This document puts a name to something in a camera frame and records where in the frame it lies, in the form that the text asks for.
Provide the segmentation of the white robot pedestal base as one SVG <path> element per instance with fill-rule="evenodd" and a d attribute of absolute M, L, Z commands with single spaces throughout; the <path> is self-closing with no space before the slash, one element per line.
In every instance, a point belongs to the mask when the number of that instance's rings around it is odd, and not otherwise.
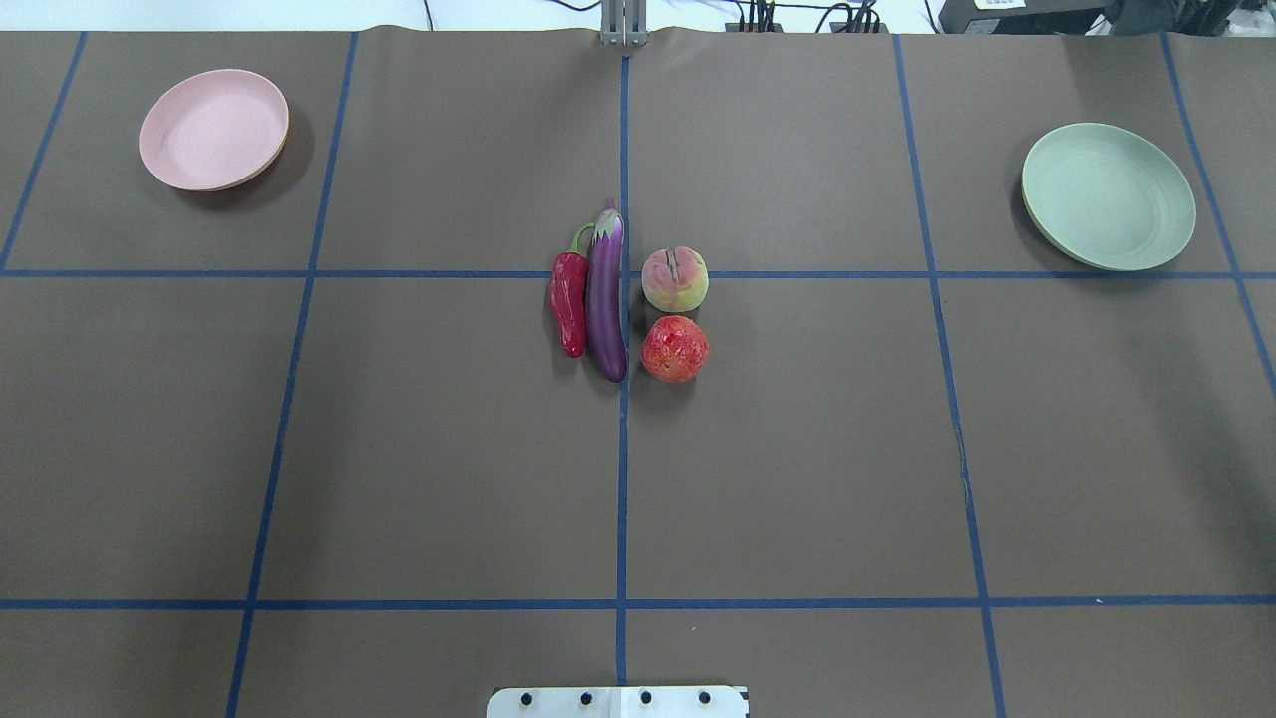
<path fill-rule="evenodd" d="M 746 687 L 730 685 L 509 687 L 487 717 L 749 717 Z"/>

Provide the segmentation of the red chili pepper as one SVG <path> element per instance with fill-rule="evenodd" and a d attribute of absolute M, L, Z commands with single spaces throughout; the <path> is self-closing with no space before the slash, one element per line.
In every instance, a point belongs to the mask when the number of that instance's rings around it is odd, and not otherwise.
<path fill-rule="evenodd" d="M 554 259 L 547 281 L 547 306 L 555 319 L 559 346 L 569 358 L 582 358 L 586 353 L 586 289 L 591 264 L 582 238 L 593 228 L 592 222 L 578 228 L 568 249 Z"/>

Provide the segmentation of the peach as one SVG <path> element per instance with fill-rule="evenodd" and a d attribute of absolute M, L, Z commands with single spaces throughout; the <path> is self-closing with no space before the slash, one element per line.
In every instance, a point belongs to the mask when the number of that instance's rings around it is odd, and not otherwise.
<path fill-rule="evenodd" d="M 641 287 L 660 312 L 693 312 L 706 301 L 709 286 L 706 259 L 688 246 L 653 251 L 641 267 Z"/>

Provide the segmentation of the purple eggplant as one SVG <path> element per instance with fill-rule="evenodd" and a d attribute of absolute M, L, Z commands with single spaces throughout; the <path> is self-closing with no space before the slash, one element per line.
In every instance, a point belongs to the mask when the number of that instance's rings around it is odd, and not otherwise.
<path fill-rule="evenodd" d="M 624 219 L 618 204 L 610 198 L 595 221 L 586 287 L 587 351 L 609 383 L 623 383 L 627 377 L 621 318 L 625 253 Z"/>

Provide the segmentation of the black device on desk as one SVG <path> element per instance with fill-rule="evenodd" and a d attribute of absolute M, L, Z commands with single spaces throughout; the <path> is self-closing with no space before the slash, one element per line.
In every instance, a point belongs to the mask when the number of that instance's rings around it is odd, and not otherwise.
<path fill-rule="evenodd" d="M 926 1 L 942 34 L 1219 37 L 1261 28 L 1272 1 Z"/>

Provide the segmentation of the green plate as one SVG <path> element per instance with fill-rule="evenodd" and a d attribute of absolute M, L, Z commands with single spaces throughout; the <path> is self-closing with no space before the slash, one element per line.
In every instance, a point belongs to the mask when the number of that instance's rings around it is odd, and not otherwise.
<path fill-rule="evenodd" d="M 1102 270 L 1166 265 L 1197 227 L 1196 198 L 1176 159 L 1102 122 L 1072 122 L 1039 136 L 1020 187 L 1039 233 L 1067 258 Z"/>

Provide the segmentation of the pink plate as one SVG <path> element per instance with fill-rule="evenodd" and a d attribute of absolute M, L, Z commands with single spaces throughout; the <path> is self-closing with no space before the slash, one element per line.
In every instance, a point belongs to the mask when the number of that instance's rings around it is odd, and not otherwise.
<path fill-rule="evenodd" d="M 290 105 L 251 70 L 188 77 L 151 105 L 138 133 L 143 168 L 168 187 L 221 191 L 256 179 L 281 156 Z"/>

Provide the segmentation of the grey aluminium frame post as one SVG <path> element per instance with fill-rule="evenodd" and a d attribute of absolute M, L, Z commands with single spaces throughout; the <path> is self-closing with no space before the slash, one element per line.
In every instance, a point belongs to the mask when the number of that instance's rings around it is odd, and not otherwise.
<path fill-rule="evenodd" d="M 600 42 L 606 47 L 647 45 L 648 3 L 646 0 L 600 1 Z"/>

